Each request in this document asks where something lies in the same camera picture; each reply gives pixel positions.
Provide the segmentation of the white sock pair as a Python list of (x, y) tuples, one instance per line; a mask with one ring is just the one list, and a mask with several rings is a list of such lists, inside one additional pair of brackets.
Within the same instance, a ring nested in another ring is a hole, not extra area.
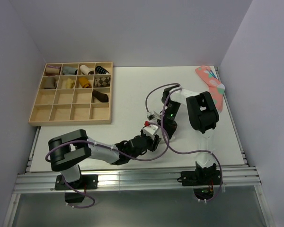
[(176, 136), (173, 135), (173, 136), (169, 139), (169, 141), (172, 142), (172, 141), (174, 141), (175, 139), (176, 139)]

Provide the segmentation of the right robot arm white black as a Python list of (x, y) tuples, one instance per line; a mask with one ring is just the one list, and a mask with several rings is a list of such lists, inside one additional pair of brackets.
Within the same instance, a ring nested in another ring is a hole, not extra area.
[[(162, 94), (163, 108), (160, 116), (161, 134), (167, 147), (176, 154), (195, 154), (196, 181), (206, 184), (215, 173), (222, 173), (221, 164), (210, 150), (213, 132), (219, 121), (219, 114), (209, 92), (197, 93), (175, 85), (164, 89)], [(172, 148), (170, 138), (177, 129), (175, 117), (181, 105), (186, 106), (188, 120), (198, 135), (200, 148), (198, 150), (181, 152)]]

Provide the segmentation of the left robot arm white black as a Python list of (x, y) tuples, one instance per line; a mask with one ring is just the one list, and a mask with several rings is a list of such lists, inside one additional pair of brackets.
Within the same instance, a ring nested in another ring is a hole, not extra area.
[(150, 135), (141, 130), (141, 134), (131, 140), (107, 145), (93, 140), (80, 129), (49, 140), (49, 153), (45, 160), (51, 164), (52, 171), (61, 173), (61, 182), (72, 189), (79, 189), (85, 184), (79, 162), (90, 158), (110, 165), (124, 165), (147, 151), (154, 152), (160, 141), (156, 133)]

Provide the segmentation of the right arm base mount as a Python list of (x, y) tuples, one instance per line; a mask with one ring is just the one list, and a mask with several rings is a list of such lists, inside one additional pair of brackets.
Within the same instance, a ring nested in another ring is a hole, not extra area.
[(193, 189), (195, 197), (200, 200), (209, 200), (214, 196), (214, 186), (222, 182), (221, 172), (217, 169), (197, 168), (194, 171), (182, 171), (177, 179), (182, 186), (201, 186)]

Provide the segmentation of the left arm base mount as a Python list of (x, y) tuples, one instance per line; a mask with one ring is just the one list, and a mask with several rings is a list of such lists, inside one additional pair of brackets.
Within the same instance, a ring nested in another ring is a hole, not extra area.
[(62, 175), (56, 177), (54, 189), (56, 191), (65, 191), (64, 200), (66, 203), (77, 205), (83, 202), (85, 196), (74, 191), (69, 186), (77, 191), (83, 190), (85, 194), (87, 190), (97, 189), (98, 175), (82, 175), (79, 180), (72, 183), (66, 183)]

